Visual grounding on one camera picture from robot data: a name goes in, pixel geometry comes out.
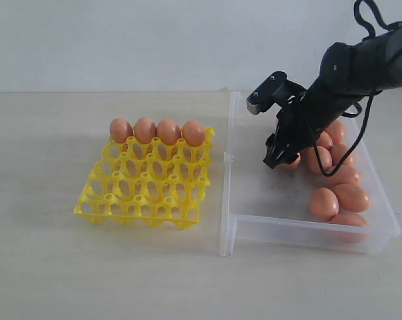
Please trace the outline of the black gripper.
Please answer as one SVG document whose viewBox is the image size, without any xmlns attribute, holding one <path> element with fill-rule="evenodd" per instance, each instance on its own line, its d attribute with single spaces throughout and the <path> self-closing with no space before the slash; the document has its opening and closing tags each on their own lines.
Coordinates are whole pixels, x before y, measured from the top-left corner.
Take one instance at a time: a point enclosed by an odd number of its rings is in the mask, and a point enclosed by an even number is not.
<svg viewBox="0 0 402 320">
<path fill-rule="evenodd" d="M 271 169 L 291 163 L 298 152 L 312 147 L 321 132 L 347 110 L 347 101 L 340 97 L 297 99 L 277 114 L 277 126 L 266 140 L 264 164 Z"/>
</svg>

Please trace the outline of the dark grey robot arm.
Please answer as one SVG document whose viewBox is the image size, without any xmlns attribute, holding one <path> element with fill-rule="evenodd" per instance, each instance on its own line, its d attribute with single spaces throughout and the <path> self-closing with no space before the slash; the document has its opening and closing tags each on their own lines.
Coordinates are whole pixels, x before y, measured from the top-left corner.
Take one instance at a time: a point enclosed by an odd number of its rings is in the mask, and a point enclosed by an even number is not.
<svg viewBox="0 0 402 320">
<path fill-rule="evenodd" d="M 334 43 L 308 89 L 271 74 L 269 100 L 281 106 L 275 133 L 266 141 L 264 163 L 290 163 L 350 106 L 369 95 L 402 87 L 402 27 L 354 46 Z"/>
</svg>

